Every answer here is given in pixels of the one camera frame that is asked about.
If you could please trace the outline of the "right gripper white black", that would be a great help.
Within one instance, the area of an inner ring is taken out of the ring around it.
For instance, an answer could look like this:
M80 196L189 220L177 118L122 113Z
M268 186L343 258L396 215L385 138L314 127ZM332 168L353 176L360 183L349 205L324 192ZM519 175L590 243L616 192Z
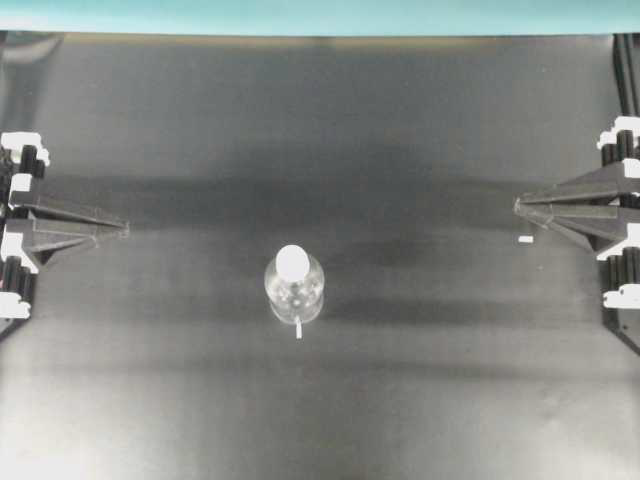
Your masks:
M533 193L515 205L612 200L639 193L639 119L618 117L599 139L604 167ZM605 258L605 327L639 352L639 210L621 207L518 207L517 215Z

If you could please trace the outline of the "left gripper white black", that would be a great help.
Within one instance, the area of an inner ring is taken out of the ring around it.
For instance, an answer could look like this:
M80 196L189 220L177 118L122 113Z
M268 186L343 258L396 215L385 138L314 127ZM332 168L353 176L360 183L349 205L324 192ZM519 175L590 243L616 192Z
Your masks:
M31 317L37 275L62 258L125 237L128 223L42 191L49 152L35 132L1 135L1 336ZM36 219L44 214L58 220Z

